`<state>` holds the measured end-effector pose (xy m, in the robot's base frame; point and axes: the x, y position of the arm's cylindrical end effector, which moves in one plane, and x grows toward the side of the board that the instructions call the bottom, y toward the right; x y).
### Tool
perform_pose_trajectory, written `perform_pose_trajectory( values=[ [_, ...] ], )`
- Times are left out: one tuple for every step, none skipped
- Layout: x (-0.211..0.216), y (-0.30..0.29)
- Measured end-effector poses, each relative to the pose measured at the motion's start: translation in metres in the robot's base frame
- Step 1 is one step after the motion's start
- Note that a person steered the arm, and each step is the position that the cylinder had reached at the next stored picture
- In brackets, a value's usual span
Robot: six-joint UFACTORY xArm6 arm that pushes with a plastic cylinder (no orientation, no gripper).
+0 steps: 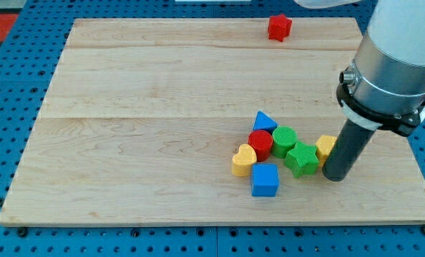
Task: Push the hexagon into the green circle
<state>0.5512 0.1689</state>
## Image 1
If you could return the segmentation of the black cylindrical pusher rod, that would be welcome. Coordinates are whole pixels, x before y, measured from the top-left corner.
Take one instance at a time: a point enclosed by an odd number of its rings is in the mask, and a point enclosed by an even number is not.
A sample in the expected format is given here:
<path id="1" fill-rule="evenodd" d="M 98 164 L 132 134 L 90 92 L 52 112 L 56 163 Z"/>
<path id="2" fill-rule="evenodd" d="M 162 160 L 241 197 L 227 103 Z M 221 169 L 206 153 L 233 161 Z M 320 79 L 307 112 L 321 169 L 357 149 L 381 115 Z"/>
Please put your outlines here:
<path id="1" fill-rule="evenodd" d="M 323 165 L 323 175 L 330 181 L 343 181 L 374 133 L 347 119 Z"/>

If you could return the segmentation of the black flange mount ring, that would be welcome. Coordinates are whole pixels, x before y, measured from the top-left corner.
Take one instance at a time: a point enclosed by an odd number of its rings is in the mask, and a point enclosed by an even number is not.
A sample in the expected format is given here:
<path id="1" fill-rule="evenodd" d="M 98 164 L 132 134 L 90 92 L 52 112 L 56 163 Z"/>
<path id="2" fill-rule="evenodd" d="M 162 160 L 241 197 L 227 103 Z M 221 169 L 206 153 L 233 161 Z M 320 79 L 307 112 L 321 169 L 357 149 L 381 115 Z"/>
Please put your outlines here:
<path id="1" fill-rule="evenodd" d="M 360 104 L 346 85 L 339 84 L 336 98 L 348 120 L 369 131 L 392 131 L 408 137 L 425 119 L 425 100 L 408 114 L 382 114 Z"/>

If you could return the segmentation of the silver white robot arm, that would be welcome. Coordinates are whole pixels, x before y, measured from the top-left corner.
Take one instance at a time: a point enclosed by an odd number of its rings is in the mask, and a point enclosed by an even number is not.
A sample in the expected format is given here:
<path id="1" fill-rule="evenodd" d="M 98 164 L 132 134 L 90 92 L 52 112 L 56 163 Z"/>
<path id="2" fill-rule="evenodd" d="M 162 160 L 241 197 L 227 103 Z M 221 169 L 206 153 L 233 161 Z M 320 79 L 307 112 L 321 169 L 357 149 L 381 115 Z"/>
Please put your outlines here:
<path id="1" fill-rule="evenodd" d="M 342 181 L 375 131 L 410 136 L 425 119 L 425 1 L 379 0 L 336 98 L 347 118 L 322 172 Z"/>

